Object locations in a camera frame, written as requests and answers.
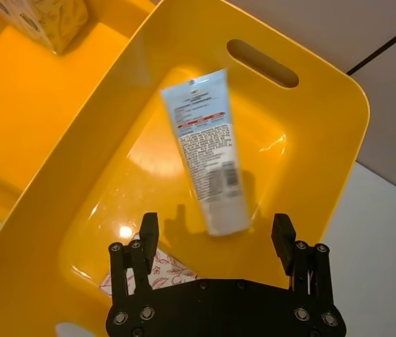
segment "barcode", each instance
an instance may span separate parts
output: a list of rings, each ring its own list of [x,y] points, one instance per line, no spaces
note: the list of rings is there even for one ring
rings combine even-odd
[[[213,170],[209,172],[209,194],[208,197],[214,197],[221,193],[223,184],[221,181],[220,170]]]
[[[233,161],[223,164],[223,172],[225,173],[227,186],[237,186],[239,184],[239,177]]]

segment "screw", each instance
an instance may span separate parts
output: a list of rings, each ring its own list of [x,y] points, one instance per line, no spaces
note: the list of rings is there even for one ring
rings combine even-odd
[[[310,319],[309,312],[303,308],[295,309],[295,317],[302,322],[306,322]]]
[[[245,289],[245,282],[244,281],[237,281],[237,288],[238,289]]]
[[[120,250],[119,244],[115,244],[114,246],[111,247],[111,251],[118,251],[118,250]]]
[[[322,253],[326,253],[327,252],[327,247],[323,244],[319,244],[317,247],[318,251],[321,251]]]
[[[202,290],[206,290],[207,289],[207,282],[206,281],[201,281],[199,283],[199,288],[201,288]]]
[[[299,249],[306,249],[306,248],[308,247],[308,245],[305,244],[305,243],[302,242],[302,241],[296,242],[296,246],[297,246]]]
[[[320,337],[321,335],[317,330],[310,330],[309,337]]]
[[[116,325],[122,325],[126,320],[128,319],[128,314],[125,312],[121,311],[118,312],[115,317],[114,317],[114,324]]]
[[[143,330],[141,328],[134,328],[131,335],[133,337],[143,337]]]
[[[140,312],[140,318],[143,319],[144,321],[152,319],[153,316],[154,316],[154,309],[151,307],[145,307]]]
[[[329,325],[329,326],[337,326],[338,325],[336,317],[333,314],[331,314],[330,312],[325,312],[322,315],[322,319],[326,325]]]

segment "yellow plastic bin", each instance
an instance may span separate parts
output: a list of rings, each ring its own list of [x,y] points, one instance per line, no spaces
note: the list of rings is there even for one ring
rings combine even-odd
[[[148,13],[149,0],[86,0],[90,20],[53,55],[0,18],[0,221]]]
[[[227,68],[249,231],[210,237],[161,88]],[[107,247],[159,214],[159,245],[199,276],[286,286],[270,233],[318,242],[369,106],[344,73],[221,0],[164,0],[115,60],[0,231],[0,336],[105,335]]]

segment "white tube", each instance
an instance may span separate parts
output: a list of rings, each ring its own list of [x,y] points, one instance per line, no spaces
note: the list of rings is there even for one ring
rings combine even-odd
[[[172,86],[162,95],[209,234],[221,236],[248,229],[226,71]]]

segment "patterned paper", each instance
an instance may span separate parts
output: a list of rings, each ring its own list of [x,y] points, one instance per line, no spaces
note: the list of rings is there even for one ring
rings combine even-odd
[[[128,292],[132,295],[136,288],[132,269],[127,271],[126,278],[128,280]],[[174,286],[175,284],[194,281],[197,278],[198,276],[181,262],[160,249],[157,249],[151,274],[148,275],[148,280],[153,289]],[[106,278],[101,283],[100,289],[109,296],[112,295],[110,273],[107,274]]]
[[[0,15],[54,53],[61,53],[88,20],[84,0],[0,0]]]

